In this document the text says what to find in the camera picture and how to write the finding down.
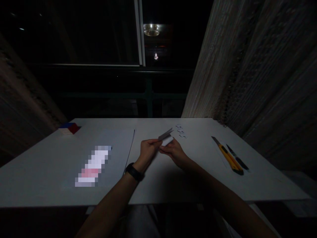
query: wrist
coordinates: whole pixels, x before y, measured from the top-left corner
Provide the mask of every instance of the wrist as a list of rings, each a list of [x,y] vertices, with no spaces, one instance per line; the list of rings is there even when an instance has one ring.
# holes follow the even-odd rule
[[[136,162],[132,165],[137,171],[140,173],[144,173],[146,168],[148,167],[148,162],[145,159],[139,157]]]

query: red and blue box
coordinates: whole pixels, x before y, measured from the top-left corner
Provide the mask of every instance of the red and blue box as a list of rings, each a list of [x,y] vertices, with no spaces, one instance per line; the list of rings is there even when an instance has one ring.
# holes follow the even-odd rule
[[[65,123],[64,125],[62,125],[59,130],[64,134],[64,135],[73,135],[75,134],[78,130],[80,129],[80,127],[77,126],[76,123],[73,122],[69,122],[69,123]]]

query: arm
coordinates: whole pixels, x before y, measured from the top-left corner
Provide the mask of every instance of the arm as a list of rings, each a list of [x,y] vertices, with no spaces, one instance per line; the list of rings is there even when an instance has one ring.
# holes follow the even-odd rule
[[[161,144],[157,139],[142,141],[140,157],[133,167],[144,173]],[[137,185],[138,182],[129,173],[125,173],[86,219],[76,238],[109,236]]]
[[[192,161],[176,139],[167,146],[160,146],[159,151],[171,157],[178,167],[203,183],[205,190],[208,189],[211,195],[214,207],[241,236],[276,237],[274,232],[237,194]]]

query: hand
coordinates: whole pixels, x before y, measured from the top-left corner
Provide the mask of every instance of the hand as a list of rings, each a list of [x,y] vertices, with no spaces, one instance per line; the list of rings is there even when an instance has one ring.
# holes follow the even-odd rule
[[[174,163],[181,169],[187,170],[193,162],[183,151],[181,145],[174,138],[167,146],[160,146],[159,152],[166,154],[174,161]]]
[[[159,141],[158,139],[141,141],[140,156],[133,164],[133,167],[140,173],[144,173],[161,144],[162,141]]]
[[[151,161],[155,152],[159,149],[159,146],[162,144],[162,141],[158,139],[149,139],[141,141],[141,152],[140,159],[147,162]]]

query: white paper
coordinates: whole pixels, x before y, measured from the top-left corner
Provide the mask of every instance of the white paper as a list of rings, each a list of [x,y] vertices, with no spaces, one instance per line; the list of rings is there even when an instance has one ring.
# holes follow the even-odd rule
[[[163,139],[162,145],[166,146],[168,143],[170,143],[174,138],[171,135],[168,135]]]
[[[170,143],[173,140],[173,137],[170,135],[170,133],[173,131],[173,128],[169,129],[164,134],[160,135],[158,137],[158,140],[162,140],[162,145],[166,146],[168,143]]]

